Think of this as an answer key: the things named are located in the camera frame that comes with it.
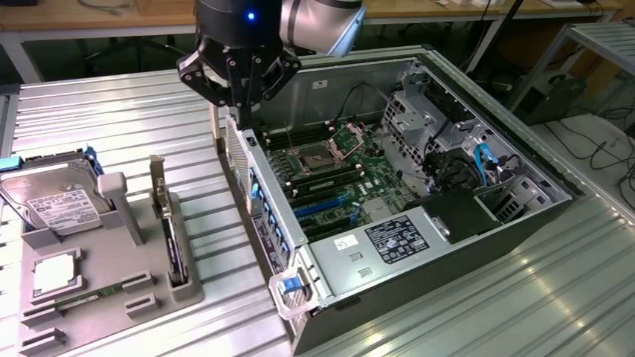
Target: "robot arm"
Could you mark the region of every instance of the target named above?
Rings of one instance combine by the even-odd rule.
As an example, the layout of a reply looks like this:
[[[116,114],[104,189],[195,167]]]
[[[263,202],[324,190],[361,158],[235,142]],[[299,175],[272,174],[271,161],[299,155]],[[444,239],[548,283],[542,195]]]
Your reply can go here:
[[[251,107],[271,100],[300,70],[284,45],[345,55],[364,12],[361,0],[197,0],[197,49],[177,62],[180,80],[216,106],[235,106],[237,127],[249,128]],[[227,86],[205,76],[203,65]]]

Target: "wooden table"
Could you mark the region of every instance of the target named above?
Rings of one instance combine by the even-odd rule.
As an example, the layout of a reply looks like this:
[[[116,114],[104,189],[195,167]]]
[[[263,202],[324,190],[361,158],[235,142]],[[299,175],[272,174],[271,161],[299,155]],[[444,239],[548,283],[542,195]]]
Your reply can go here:
[[[511,2],[490,7],[484,20],[494,21],[471,62],[472,69],[500,27]],[[612,0],[600,0],[608,21],[622,8]],[[454,2],[442,6],[432,0],[365,0],[364,23],[368,25],[423,22],[471,22],[482,18],[484,7]],[[540,0],[524,0],[515,19],[576,17],[588,12],[586,7],[555,9]],[[121,9],[120,16],[85,8],[76,0],[40,0],[36,7],[0,7],[0,44],[25,83],[41,82],[41,75],[23,43],[53,39],[87,39],[124,36],[152,36],[193,33],[192,15],[141,16],[136,7]]]

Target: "warning label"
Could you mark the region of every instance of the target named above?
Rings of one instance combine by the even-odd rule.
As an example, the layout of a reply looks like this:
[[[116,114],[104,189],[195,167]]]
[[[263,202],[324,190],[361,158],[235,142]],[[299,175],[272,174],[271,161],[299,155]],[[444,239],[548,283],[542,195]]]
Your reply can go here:
[[[75,227],[99,219],[87,191],[75,190],[27,201],[52,230]]]
[[[401,216],[367,228],[365,234],[368,234],[381,259],[388,264],[429,248],[408,216]]]

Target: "metal rack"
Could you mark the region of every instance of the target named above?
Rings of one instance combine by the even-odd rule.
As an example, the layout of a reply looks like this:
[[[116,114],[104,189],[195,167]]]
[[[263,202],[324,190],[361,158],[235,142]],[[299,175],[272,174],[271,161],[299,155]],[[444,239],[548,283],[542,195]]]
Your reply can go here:
[[[507,103],[507,108],[511,111],[516,109],[523,101],[536,78],[547,69],[568,39],[576,41],[586,49],[594,51],[620,67],[623,71],[635,76],[635,26],[624,22],[566,25],[528,74],[527,80],[512,93]],[[574,56],[567,61],[563,65],[564,69],[571,67],[576,58],[578,56]]]
[[[504,125],[579,177],[588,198],[511,253],[437,291],[339,336],[304,357],[587,356],[635,351],[635,229],[627,210],[586,179],[532,130],[436,59]],[[21,87],[7,103],[5,154],[59,151],[91,142],[107,172],[128,177],[129,200],[148,194],[149,153],[165,157],[180,197],[205,299],[69,356],[289,356],[273,308],[227,188],[207,103],[175,71],[127,74]],[[15,356],[20,224],[9,209],[0,226],[0,356]]]

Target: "hard disk drive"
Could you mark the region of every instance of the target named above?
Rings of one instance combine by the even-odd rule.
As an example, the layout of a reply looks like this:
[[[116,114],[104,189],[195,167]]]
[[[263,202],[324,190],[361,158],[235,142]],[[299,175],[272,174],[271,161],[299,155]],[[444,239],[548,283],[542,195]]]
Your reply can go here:
[[[92,160],[81,152],[27,159],[0,175],[0,196],[31,229],[67,235],[99,227],[111,202],[99,196]]]

